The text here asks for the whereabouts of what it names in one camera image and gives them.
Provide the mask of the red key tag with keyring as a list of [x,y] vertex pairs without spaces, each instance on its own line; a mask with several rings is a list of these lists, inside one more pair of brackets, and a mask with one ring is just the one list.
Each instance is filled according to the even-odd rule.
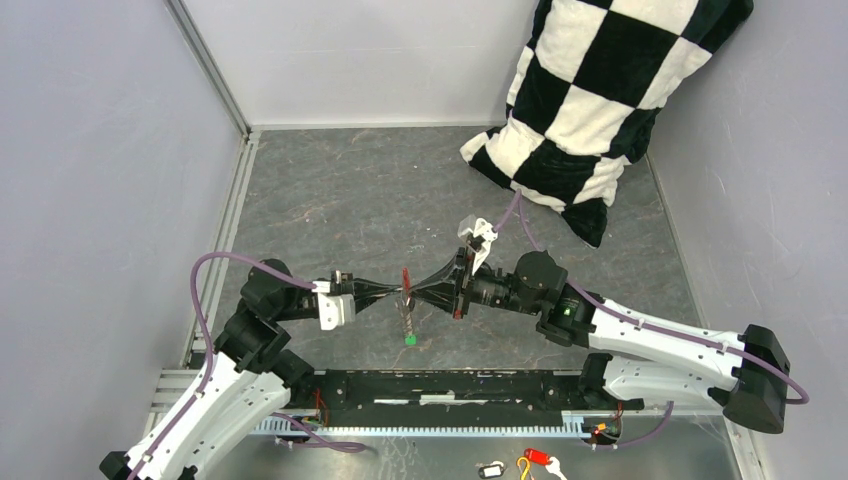
[[415,335],[412,311],[410,311],[406,305],[407,297],[411,294],[411,281],[409,271],[406,267],[402,268],[401,277],[401,285],[403,286],[403,290],[401,291],[401,294],[396,301],[396,307],[401,316],[402,331],[403,336],[405,338],[409,335]]

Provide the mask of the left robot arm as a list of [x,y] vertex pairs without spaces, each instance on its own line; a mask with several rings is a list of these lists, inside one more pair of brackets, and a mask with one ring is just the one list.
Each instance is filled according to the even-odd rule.
[[236,313],[213,337],[202,308],[195,308],[207,347],[201,372],[142,440],[106,455],[99,466],[106,478],[207,478],[262,421],[313,397],[314,369],[287,349],[291,337],[281,322],[316,319],[322,329],[333,330],[402,290],[339,271],[327,280],[306,281],[278,259],[219,256],[251,267]]

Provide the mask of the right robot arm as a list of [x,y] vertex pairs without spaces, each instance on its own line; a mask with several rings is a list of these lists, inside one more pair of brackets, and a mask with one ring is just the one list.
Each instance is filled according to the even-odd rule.
[[790,363],[775,333],[699,329],[626,308],[576,287],[547,252],[494,270],[464,250],[411,288],[411,296],[462,318],[473,304],[536,317],[548,341],[592,350],[577,382],[580,400],[687,402],[730,421],[779,434],[790,402]]

